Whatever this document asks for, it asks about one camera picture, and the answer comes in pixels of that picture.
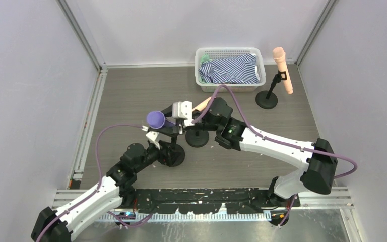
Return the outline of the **purple microphone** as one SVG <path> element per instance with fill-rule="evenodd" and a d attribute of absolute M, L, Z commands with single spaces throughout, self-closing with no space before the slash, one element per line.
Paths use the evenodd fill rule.
<path fill-rule="evenodd" d="M 146 120 L 147 120 L 148 125 L 154 129 L 175 126 L 175 123 L 169 121 L 165 117 L 165 115 L 160 111 L 152 111 L 152 112 L 148 113 Z"/>

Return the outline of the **black stand front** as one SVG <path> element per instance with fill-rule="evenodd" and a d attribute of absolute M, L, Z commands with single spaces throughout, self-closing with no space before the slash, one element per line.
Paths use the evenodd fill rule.
<path fill-rule="evenodd" d="M 273 89 L 275 86 L 280 83 L 281 81 L 287 80 L 286 72 L 280 72 L 278 71 L 277 74 L 272 79 L 271 85 L 269 90 L 260 91 L 256 97 L 255 102 L 256 104 L 263 109 L 273 109 L 278 104 L 278 98 L 273 93 Z"/>

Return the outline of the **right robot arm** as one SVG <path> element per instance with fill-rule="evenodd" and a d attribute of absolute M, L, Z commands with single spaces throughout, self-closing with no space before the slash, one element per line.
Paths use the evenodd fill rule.
<path fill-rule="evenodd" d="M 193 108 L 191 102 L 176 102 L 163 111 L 152 111 L 147 123 L 152 131 L 168 136 L 216 133 L 223 148 L 263 154 L 294 167 L 296 171 L 275 177 L 268 190 L 272 199 L 288 199 L 300 192 L 328 195 L 338 164 L 327 140 L 297 141 L 267 133 L 232 117 L 233 109 L 223 98 L 209 98 Z"/>

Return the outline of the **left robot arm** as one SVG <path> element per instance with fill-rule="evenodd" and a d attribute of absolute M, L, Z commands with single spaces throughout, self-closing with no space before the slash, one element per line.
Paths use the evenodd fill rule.
<path fill-rule="evenodd" d="M 150 143 L 145 148 L 132 143 L 101 180 L 67 204 L 43 209 L 31 232 L 33 241 L 74 241 L 83 230 L 105 213 L 134 200 L 133 184 L 137 174 L 158 161 L 175 167 L 183 163 L 184 149 L 177 144 L 165 143 L 157 148 Z"/>

